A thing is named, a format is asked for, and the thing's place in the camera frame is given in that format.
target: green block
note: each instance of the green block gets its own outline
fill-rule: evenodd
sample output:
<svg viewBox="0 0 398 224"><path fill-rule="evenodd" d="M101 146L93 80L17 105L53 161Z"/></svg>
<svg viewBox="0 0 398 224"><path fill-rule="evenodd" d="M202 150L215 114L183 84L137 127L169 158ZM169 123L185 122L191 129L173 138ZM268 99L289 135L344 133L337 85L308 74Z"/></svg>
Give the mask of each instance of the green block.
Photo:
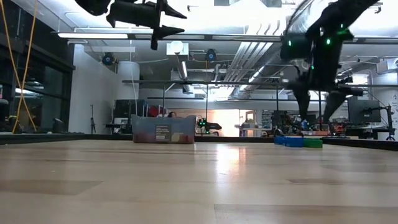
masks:
<svg viewBox="0 0 398 224"><path fill-rule="evenodd" d="M304 139L304 147L322 148L323 143L321 139Z"/></svg>

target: wooden floor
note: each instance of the wooden floor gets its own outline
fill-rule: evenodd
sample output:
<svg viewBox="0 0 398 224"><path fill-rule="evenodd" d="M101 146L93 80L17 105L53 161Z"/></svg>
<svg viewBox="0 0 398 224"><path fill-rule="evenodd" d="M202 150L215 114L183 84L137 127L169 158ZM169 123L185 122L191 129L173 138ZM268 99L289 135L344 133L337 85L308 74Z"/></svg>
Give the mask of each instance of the wooden floor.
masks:
<svg viewBox="0 0 398 224"><path fill-rule="evenodd" d="M1 224L397 223L398 153L273 144L0 146Z"/></svg>

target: plastic storage bin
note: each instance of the plastic storage bin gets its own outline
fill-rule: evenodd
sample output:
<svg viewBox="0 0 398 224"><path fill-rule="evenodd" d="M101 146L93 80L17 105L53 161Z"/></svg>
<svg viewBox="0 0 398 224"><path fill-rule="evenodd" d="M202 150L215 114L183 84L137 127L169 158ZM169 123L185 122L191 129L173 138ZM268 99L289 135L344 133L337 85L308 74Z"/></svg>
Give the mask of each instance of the plastic storage bin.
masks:
<svg viewBox="0 0 398 224"><path fill-rule="evenodd" d="M135 143L177 143L195 142L196 116L186 118L144 118L131 117Z"/></svg>

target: ceiling light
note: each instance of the ceiling light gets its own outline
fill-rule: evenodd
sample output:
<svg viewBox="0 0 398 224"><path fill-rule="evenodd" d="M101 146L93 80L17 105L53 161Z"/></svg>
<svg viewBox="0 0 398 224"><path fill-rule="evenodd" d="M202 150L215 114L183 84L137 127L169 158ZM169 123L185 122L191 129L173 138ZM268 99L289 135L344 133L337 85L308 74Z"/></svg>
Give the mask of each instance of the ceiling light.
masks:
<svg viewBox="0 0 398 224"><path fill-rule="evenodd" d="M179 54L184 49L184 43L181 41L172 41L170 47L175 54Z"/></svg>
<svg viewBox="0 0 398 224"><path fill-rule="evenodd" d="M128 39L127 34L85 34L85 33L58 33L61 38L67 39Z"/></svg>

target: yellow cable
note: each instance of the yellow cable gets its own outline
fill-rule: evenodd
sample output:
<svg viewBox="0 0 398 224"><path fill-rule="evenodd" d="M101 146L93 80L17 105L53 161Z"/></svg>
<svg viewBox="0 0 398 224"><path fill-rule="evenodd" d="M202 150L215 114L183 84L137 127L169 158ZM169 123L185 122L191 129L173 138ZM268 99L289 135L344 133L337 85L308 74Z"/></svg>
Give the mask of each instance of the yellow cable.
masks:
<svg viewBox="0 0 398 224"><path fill-rule="evenodd" d="M24 102L24 105L25 105L25 108L26 108L26 111L27 111L27 115L28 115L28 117L30 119L30 122L32 122L33 128L36 131L36 126L35 126L35 124L33 122L33 119L31 117L30 113L29 113L29 109L28 109L28 106L26 104L26 100L24 98L24 87L25 87L25 78L26 78L26 75L27 75L27 68L28 68L28 65L29 65L30 50L32 48L32 42L33 42L33 33L34 33L34 27L35 27L35 22L36 22L36 13L37 13L37 3L38 3L38 0L35 0L33 24L32 24L32 30L30 32L29 49L28 49L28 55L27 55L26 66L25 66L25 73L24 73L24 78L23 78L23 82L24 83L21 86L21 82L19 81L19 77L18 77L18 70L17 70L16 64L15 64L15 61L14 61L14 57L12 55L10 36L9 36L9 33L8 33L8 27L7 27L6 12L5 12L5 9L4 9L3 1L0 0L2 18L3 18L3 21L4 21L4 26L6 28L6 37L7 37L8 49L9 49L9 53L10 53L10 57L11 57L12 67L14 69L14 73L15 73L15 76L16 76L18 87L19 87L19 89L21 89L21 98L19 99L19 106L18 106L18 111L17 111L17 119L16 119L16 122L14 124L13 129L12 129L12 133L13 134L15 133L15 130L16 130L16 127L17 127L17 123L18 123L18 119L19 119L19 113L21 111L21 102L22 101Z"/></svg>
<svg viewBox="0 0 398 224"><path fill-rule="evenodd" d="M27 76L27 70L28 70L28 67L29 67L30 53L31 53L31 50L32 50L33 34L34 34L35 24L36 24L37 3L38 3L38 0L35 0L35 9L34 9L34 13L33 13L32 28L31 28L31 30L30 30L30 39L29 39L29 46L28 46L28 50L27 50L26 65L25 65L25 73L24 73L24 78L23 78L23 80L22 80L21 95L23 95L23 91L24 91L24 88L25 88L25 80L26 80L26 76ZM20 111L21 111L22 100L25 102L25 98L23 98L23 99L20 98L20 99L19 99L18 110L17 110L17 120L19 119L19 113L20 113ZM35 125L35 123L33 122L33 119L32 119L32 117L31 117L31 115L30 115L30 113L29 113L29 109L27 108L26 102L25 102L25 107L26 107L27 114L28 114L28 116L29 116L30 122L32 122L33 128L35 129L35 131L37 131L37 130L36 130L36 125ZM13 133L14 133L14 131L15 131L16 126L17 126L17 123L14 124Z"/></svg>

